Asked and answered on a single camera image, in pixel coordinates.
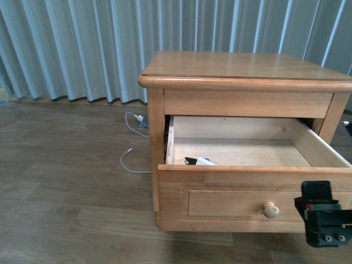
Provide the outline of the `black gripper finger with screws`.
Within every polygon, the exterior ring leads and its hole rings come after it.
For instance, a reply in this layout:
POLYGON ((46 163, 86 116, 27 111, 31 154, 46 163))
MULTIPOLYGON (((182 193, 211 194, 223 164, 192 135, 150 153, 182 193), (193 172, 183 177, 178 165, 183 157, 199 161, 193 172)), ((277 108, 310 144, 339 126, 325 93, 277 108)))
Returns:
POLYGON ((304 181, 294 203, 305 223, 308 245, 338 247, 351 240, 351 210, 341 209, 329 181, 304 181))

